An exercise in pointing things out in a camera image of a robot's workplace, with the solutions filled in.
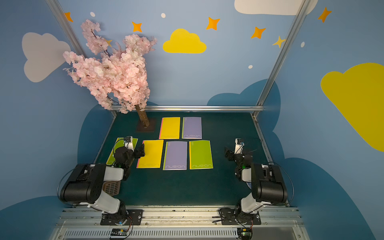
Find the left controller board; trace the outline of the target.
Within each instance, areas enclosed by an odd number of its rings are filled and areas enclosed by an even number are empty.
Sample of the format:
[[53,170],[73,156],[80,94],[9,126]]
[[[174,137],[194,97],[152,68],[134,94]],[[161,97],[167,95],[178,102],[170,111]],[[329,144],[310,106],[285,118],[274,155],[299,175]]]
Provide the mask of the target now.
[[112,229],[110,233],[111,239],[125,239],[128,236],[128,229]]

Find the yellow cover notebook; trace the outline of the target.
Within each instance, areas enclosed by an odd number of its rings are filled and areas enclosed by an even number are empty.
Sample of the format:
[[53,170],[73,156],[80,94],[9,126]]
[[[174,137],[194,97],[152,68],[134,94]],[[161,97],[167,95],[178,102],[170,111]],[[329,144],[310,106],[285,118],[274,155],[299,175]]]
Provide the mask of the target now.
[[162,118],[159,134],[160,140],[177,140],[180,138],[180,117]]

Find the small notebook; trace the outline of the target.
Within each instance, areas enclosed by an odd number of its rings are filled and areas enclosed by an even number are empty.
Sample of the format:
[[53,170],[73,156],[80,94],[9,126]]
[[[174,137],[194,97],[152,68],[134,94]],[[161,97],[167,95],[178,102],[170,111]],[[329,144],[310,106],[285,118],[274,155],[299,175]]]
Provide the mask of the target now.
[[190,170],[213,169],[211,142],[208,140],[190,141]]

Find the green cover notebook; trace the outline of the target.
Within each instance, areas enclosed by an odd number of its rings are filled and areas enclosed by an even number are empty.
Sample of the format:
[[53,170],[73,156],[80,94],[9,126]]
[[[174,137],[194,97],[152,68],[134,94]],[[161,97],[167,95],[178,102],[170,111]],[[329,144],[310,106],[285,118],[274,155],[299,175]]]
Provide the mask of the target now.
[[[119,137],[119,138],[117,138],[116,139],[116,142],[115,142],[115,145],[114,145],[114,147],[113,147],[113,149],[111,150],[111,153],[110,153],[110,155],[109,155],[109,157],[108,157],[108,159],[107,159],[107,162],[106,162],[106,164],[108,165],[108,166],[112,166],[114,163],[115,163],[115,157],[114,157],[114,153],[116,152],[116,150],[118,149],[118,148],[120,148],[120,147],[124,147],[124,142],[123,142],[123,139],[124,139],[125,137]],[[137,143],[138,143],[138,140],[139,139],[137,139],[137,138],[133,138],[133,144],[134,144],[134,148],[136,148],[136,145],[137,145]]]

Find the right controller board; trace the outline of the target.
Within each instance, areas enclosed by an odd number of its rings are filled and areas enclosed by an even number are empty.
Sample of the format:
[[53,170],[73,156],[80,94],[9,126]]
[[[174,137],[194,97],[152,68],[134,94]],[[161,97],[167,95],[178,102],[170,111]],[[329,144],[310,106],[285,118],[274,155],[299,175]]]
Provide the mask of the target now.
[[252,231],[247,228],[237,228],[237,240],[251,240],[252,239]]

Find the aluminium rail back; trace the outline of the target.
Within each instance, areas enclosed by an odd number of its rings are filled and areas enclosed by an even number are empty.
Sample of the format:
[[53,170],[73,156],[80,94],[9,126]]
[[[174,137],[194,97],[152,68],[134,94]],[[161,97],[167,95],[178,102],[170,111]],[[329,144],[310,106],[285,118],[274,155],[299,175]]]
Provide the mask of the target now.
[[261,112],[263,106],[149,106],[148,112]]

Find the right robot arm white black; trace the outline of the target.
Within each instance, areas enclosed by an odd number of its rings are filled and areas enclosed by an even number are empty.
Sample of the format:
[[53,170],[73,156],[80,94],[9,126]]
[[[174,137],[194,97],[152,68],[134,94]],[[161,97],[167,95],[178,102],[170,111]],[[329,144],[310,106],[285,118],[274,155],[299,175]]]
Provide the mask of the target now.
[[253,162],[253,157],[225,147],[225,157],[236,163],[235,176],[251,185],[251,193],[240,199],[234,209],[235,217],[251,216],[265,206],[284,204],[288,198],[281,169],[275,165]]

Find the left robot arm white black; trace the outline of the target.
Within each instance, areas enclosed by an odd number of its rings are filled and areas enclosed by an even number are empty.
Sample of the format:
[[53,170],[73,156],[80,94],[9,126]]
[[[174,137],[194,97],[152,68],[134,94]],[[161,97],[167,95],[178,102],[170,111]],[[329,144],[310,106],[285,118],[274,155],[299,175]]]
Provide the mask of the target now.
[[105,182],[119,182],[128,179],[134,159],[145,156],[145,145],[137,150],[127,147],[118,148],[115,153],[114,166],[107,164],[78,164],[62,187],[58,187],[60,201],[75,206],[87,207],[114,217],[127,218],[123,201],[116,199],[103,190]]

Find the pink cherry blossom tree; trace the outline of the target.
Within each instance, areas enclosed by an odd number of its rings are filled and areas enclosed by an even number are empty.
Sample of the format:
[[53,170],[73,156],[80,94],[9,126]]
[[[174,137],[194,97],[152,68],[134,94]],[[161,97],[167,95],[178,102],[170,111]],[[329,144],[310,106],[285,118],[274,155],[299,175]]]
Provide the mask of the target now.
[[86,20],[81,25],[87,47],[100,58],[86,58],[75,52],[64,52],[63,57],[70,65],[65,71],[75,84],[87,88],[99,105],[111,110],[119,104],[119,112],[138,112],[145,128],[150,120],[145,107],[150,96],[144,55],[154,50],[157,39],[132,34],[125,36],[123,46],[118,45],[110,52],[109,42],[99,36],[100,24]]

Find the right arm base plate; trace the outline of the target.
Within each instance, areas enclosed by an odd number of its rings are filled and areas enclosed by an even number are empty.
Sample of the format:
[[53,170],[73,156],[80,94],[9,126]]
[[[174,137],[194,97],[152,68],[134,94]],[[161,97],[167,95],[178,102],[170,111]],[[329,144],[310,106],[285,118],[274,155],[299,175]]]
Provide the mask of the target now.
[[244,213],[241,209],[221,208],[218,210],[222,225],[261,225],[259,212]]

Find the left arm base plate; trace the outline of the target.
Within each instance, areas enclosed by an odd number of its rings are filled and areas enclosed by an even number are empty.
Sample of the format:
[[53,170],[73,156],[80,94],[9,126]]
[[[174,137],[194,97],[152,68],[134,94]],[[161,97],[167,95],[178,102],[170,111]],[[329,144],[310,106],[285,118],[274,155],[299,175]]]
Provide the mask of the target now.
[[126,210],[125,213],[102,214],[101,226],[139,226],[143,210]]

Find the controller board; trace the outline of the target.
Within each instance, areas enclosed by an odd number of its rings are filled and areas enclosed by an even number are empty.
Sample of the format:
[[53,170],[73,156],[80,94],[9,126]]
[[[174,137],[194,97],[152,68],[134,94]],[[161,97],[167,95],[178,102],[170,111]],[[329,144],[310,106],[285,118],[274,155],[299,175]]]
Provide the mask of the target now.
[[252,239],[252,231],[247,228],[237,228],[237,240],[251,240]]
[[111,239],[125,239],[128,236],[128,229],[112,229],[110,233]]

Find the brown litter scoop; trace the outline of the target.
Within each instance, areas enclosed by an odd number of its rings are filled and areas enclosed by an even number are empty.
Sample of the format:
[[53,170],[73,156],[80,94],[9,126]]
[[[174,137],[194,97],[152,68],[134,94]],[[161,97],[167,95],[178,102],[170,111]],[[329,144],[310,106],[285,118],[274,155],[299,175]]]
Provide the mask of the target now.
[[103,191],[110,196],[116,196],[120,193],[121,181],[106,181],[103,183]]

